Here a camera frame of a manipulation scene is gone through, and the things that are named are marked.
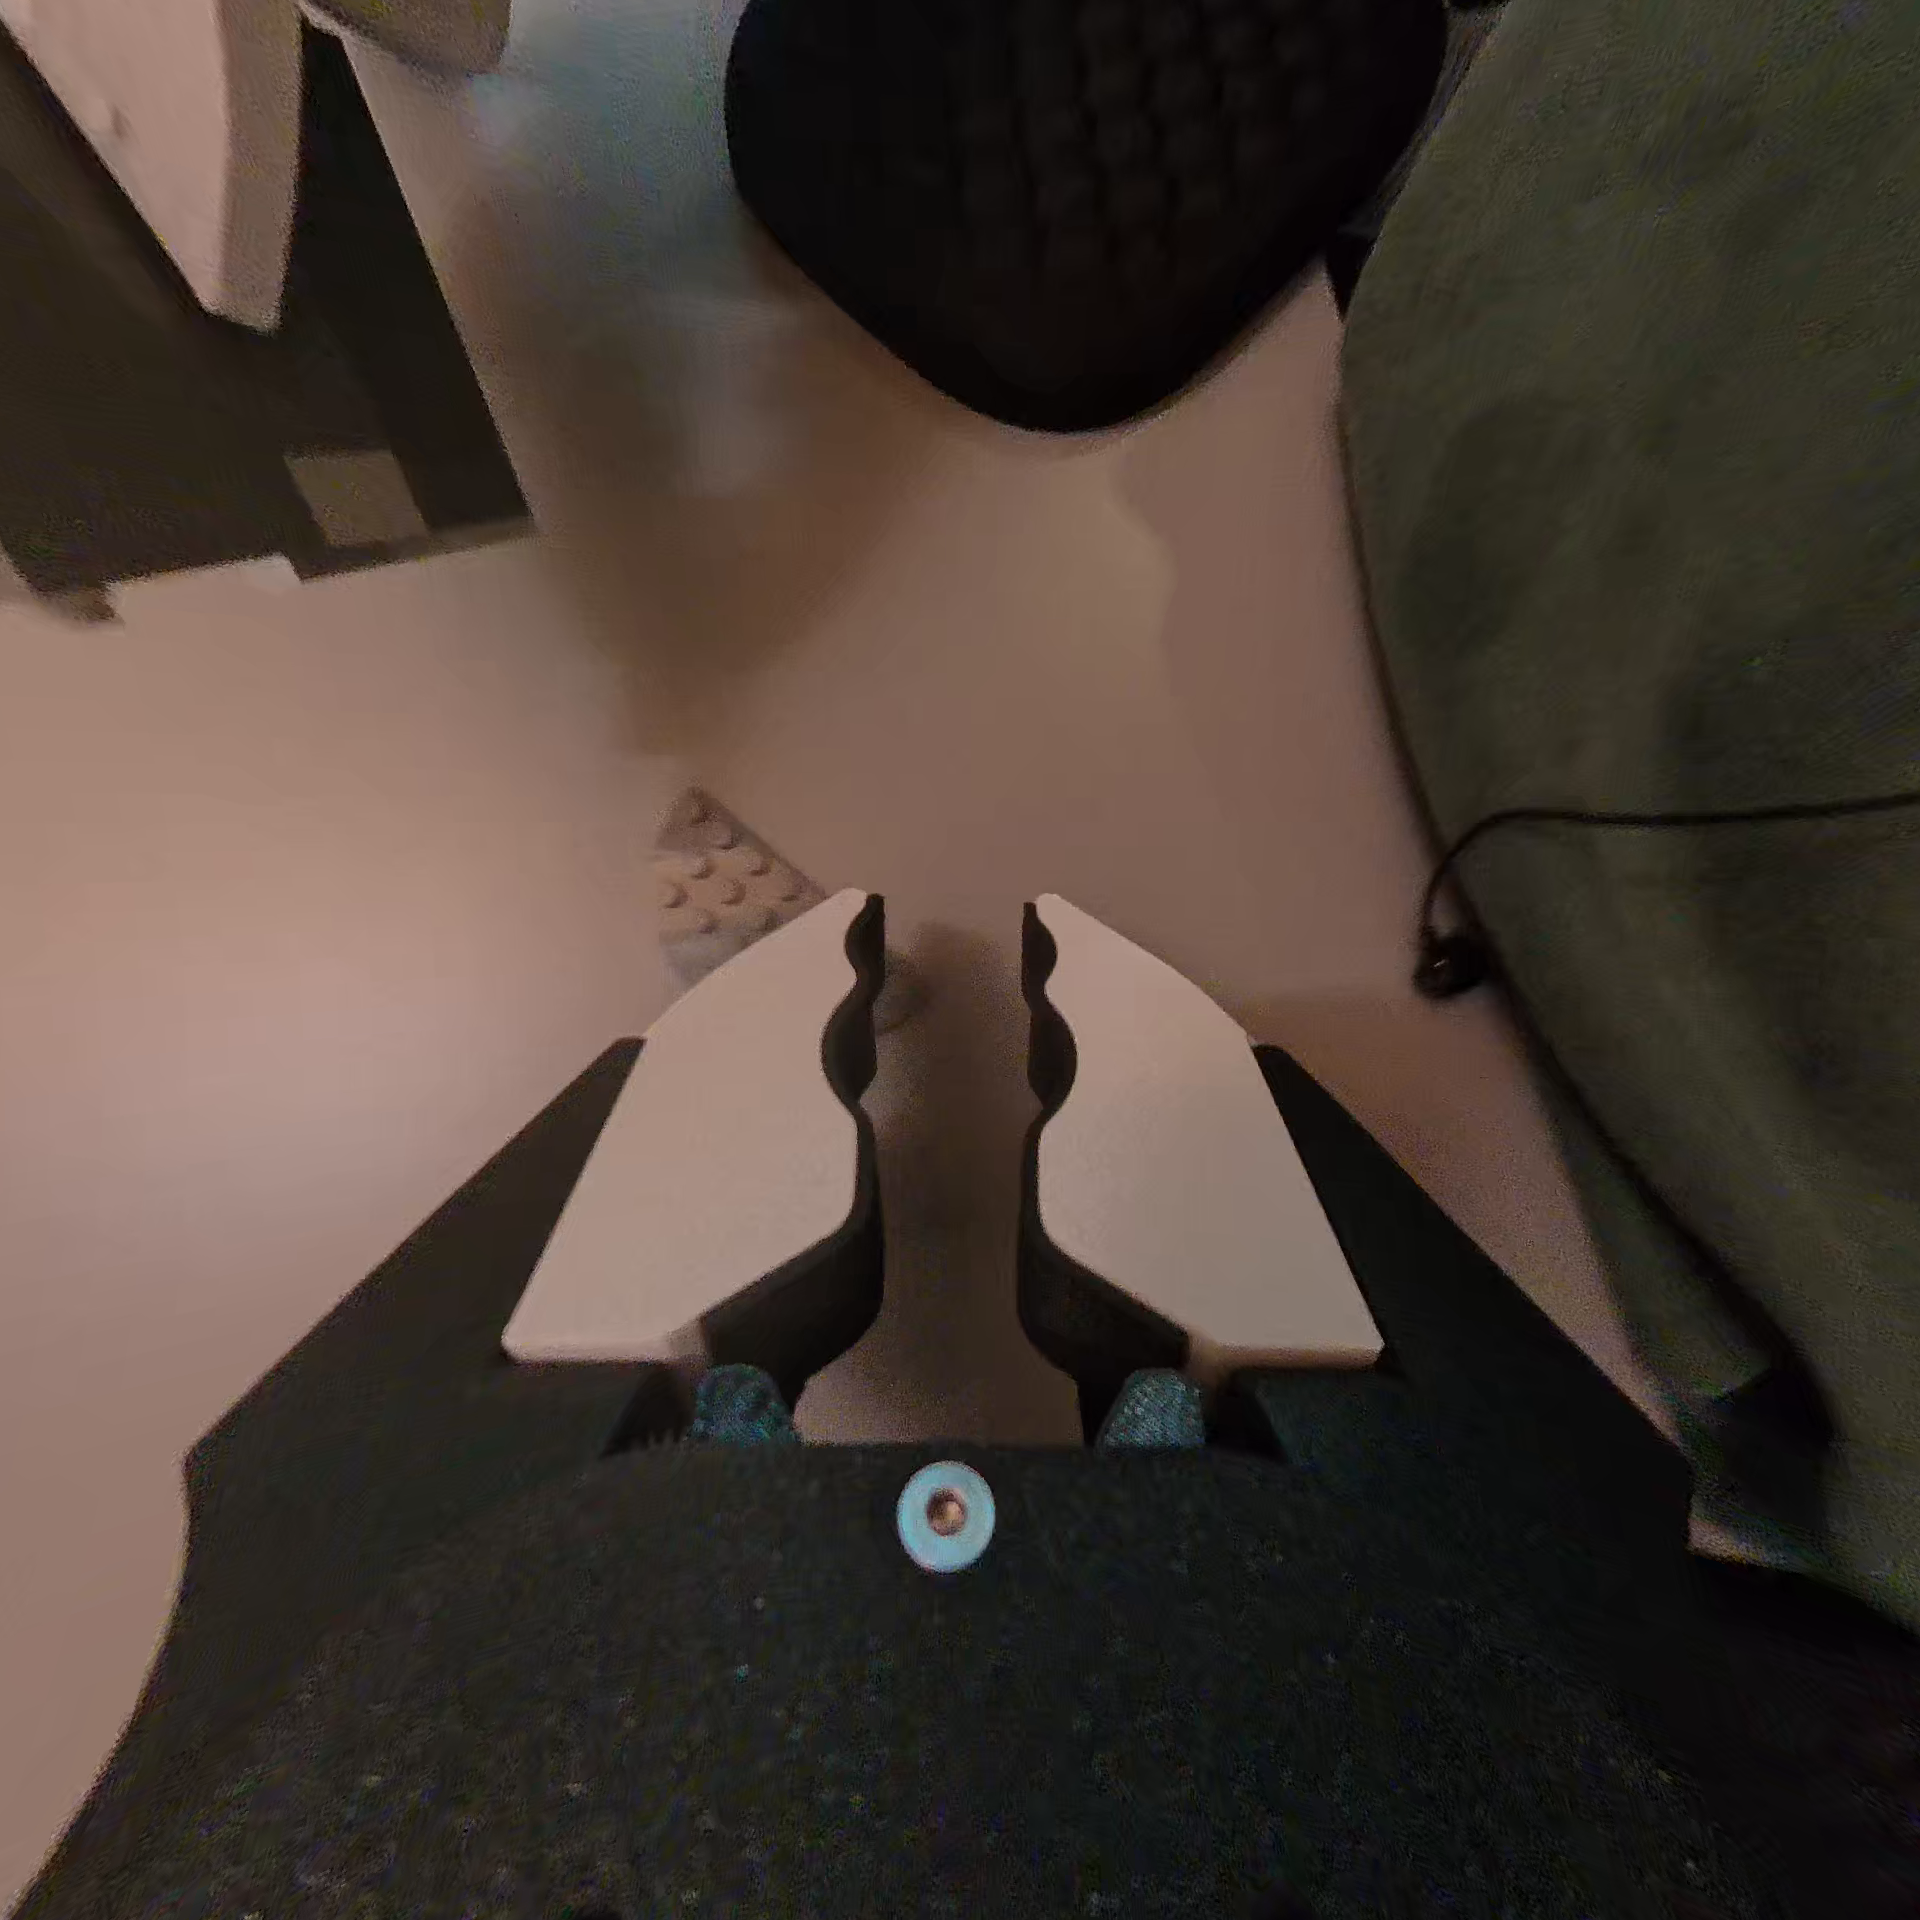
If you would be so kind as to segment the dark furniture frame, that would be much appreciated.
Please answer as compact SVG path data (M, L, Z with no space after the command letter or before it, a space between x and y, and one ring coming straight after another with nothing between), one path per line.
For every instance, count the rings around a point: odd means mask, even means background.
M507 5L4 5L4 601L308 582L519 535L351 52L484 72Z

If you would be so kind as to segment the grey desk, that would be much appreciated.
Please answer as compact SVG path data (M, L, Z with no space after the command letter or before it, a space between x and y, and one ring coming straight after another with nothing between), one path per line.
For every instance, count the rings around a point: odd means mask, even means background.
M1107 439L936 399L788 272L640 302L687 439L586 430L535 542L4 611L4 1905L127 1721L205 1428L668 1003L702 784L886 901L927 999L872 1112L886 1304L830 1441L1061 1441L1012 1283L1021 901L1299 1059L1636 1403L1504 1011L1408 985L1426 872L1359 620L1320 272Z

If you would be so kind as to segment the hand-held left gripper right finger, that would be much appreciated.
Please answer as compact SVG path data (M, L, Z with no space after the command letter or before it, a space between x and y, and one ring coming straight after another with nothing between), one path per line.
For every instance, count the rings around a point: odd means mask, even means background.
M1082 1397L1139 1372L1362 1372L1381 1328L1263 1079L1203 988L1066 895L1024 905L1019 1321Z

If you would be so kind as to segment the grey rounded brick plate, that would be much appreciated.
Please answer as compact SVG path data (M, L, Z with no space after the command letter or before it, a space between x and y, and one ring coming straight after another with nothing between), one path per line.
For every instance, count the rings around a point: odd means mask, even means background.
M651 868L662 963L685 991L824 899L814 878L698 784L661 819Z

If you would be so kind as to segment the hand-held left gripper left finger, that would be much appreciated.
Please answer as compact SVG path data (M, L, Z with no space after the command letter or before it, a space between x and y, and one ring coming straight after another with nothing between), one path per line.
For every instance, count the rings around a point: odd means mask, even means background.
M751 1364L786 1393L883 1297L883 899L765 932L644 1033L502 1329L519 1363Z

